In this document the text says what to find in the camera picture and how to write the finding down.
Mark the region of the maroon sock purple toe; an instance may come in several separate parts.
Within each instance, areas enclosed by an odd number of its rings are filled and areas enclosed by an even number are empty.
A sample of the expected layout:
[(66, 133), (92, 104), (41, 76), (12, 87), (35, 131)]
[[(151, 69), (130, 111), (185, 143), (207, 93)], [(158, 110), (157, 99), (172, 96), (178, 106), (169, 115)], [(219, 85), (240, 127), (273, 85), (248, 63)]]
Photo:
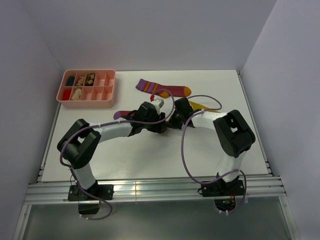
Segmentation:
[[(157, 113), (156, 110), (151, 110), (146, 113), (142, 113), (140, 110), (132, 110), (132, 111), (117, 111), (113, 115), (114, 120), (118, 120), (119, 118), (124, 118), (126, 120), (138, 121), (138, 122), (158, 122), (163, 120), (166, 117), (164, 112), (160, 114)], [(129, 136), (133, 136), (139, 134), (142, 130), (146, 129), (152, 133), (163, 134), (167, 131), (167, 124), (165, 121), (157, 124), (141, 124), (141, 123), (131, 123), (132, 131)]]

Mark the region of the brown yellow argyle sock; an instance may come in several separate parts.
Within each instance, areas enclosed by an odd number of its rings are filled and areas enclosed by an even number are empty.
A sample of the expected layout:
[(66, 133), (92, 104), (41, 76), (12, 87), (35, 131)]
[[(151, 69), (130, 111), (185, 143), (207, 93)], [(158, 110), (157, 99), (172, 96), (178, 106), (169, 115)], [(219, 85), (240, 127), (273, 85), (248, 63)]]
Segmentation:
[(95, 82), (96, 75), (94, 73), (90, 73), (87, 75), (85, 79), (85, 86), (93, 86)]

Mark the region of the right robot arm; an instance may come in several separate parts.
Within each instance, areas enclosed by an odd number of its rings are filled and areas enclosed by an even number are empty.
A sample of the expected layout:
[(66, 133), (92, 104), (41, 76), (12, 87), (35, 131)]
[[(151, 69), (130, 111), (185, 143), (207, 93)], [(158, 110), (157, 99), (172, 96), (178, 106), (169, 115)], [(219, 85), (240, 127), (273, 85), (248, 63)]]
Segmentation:
[[(239, 174), (244, 174), (241, 170), (243, 158), (256, 141), (255, 134), (242, 114), (236, 109), (227, 113), (211, 112), (208, 109), (193, 110), (189, 100), (183, 97), (174, 102), (174, 112), (168, 124), (173, 129), (182, 130), (180, 154), (187, 175), (198, 184), (209, 185), (217, 182), (217, 191), (222, 195), (229, 194), (234, 188), (233, 181), (239, 179)], [(205, 128), (216, 132), (224, 151), (216, 179), (199, 181), (190, 173), (184, 156), (187, 127)]]

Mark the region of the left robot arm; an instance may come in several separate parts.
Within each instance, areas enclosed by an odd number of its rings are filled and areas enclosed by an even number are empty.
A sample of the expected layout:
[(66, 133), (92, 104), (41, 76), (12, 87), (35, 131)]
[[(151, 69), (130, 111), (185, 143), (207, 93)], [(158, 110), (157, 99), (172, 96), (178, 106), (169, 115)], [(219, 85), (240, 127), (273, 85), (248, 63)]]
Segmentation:
[(80, 185), (79, 194), (91, 200), (98, 193), (98, 182), (94, 177), (90, 160), (99, 143), (107, 140), (131, 137), (146, 129), (162, 134), (167, 130), (166, 114), (161, 112), (164, 101), (155, 99), (143, 102), (137, 110), (120, 117), (114, 124), (90, 124), (78, 119), (57, 144), (61, 157), (70, 163), (70, 168)]

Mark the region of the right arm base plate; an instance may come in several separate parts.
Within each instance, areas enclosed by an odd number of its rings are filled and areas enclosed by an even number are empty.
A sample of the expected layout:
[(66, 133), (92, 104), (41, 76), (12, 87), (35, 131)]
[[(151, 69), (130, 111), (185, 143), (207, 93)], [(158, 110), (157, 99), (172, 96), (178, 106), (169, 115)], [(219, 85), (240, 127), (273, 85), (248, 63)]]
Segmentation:
[(202, 184), (197, 192), (203, 197), (242, 196), (245, 187), (243, 181), (238, 178), (230, 182), (220, 179), (211, 184)]

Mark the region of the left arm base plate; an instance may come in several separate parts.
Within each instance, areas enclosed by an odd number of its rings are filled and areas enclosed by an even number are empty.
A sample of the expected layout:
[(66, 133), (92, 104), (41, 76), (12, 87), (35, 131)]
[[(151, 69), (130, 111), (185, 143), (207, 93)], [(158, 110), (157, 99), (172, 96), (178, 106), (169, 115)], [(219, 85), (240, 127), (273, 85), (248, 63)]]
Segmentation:
[(67, 200), (69, 202), (81, 202), (81, 201), (93, 201), (102, 200), (112, 200), (114, 193), (113, 184), (94, 184), (89, 189), (85, 189), (83, 192), (78, 185), (71, 185), (69, 188), (69, 193)]

